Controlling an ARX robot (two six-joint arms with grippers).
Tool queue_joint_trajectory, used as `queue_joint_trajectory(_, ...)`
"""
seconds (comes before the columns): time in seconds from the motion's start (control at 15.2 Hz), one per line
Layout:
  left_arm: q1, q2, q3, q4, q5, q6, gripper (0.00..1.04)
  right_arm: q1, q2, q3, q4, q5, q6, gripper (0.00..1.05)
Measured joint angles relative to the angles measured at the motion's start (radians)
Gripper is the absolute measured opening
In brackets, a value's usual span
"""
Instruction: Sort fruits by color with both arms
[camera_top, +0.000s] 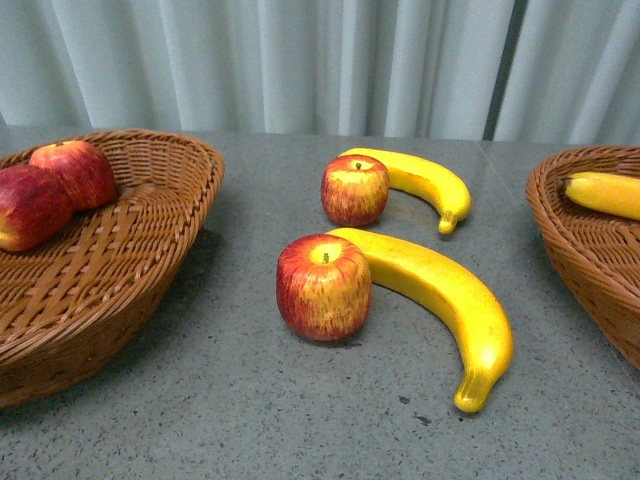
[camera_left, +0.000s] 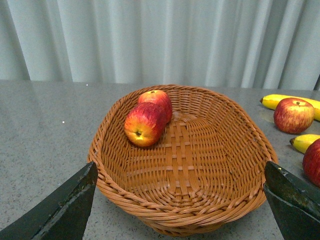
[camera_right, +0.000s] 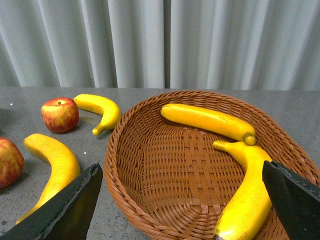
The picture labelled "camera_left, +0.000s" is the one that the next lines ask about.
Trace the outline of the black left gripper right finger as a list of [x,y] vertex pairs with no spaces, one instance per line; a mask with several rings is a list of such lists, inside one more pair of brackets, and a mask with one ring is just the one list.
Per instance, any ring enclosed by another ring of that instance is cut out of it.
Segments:
[[268,161],[263,185],[268,204],[285,240],[320,238],[320,189]]

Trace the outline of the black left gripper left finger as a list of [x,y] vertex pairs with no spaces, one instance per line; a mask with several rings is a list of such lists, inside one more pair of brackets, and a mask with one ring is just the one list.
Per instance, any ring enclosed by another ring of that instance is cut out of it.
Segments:
[[2,240],[81,240],[91,214],[98,179],[94,162],[0,231]]

